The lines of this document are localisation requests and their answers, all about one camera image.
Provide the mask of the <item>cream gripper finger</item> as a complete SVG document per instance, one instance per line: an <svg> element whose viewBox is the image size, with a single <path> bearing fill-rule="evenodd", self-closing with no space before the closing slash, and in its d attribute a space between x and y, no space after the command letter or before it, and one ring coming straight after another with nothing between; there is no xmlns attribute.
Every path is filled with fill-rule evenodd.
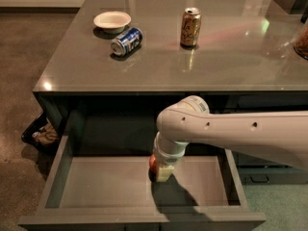
<svg viewBox="0 0 308 231"><path fill-rule="evenodd" d="M174 166L157 164L156 166L156 181L166 182L174 171Z"/></svg>

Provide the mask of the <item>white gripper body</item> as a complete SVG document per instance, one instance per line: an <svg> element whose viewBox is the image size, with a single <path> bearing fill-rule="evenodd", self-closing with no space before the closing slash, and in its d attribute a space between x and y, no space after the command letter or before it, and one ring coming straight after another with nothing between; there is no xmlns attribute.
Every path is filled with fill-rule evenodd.
<svg viewBox="0 0 308 231"><path fill-rule="evenodd" d="M159 164L174 166L184 156L185 150L184 142L155 141L153 153Z"/></svg>

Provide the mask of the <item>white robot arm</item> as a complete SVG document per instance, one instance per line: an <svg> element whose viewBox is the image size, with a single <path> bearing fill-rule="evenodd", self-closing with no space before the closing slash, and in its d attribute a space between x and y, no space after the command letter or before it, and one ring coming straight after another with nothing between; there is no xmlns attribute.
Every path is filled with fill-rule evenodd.
<svg viewBox="0 0 308 231"><path fill-rule="evenodd" d="M166 182L190 143L203 143L308 169L308 112L212 114L199 96L163 109L154 140L155 172Z"/></svg>

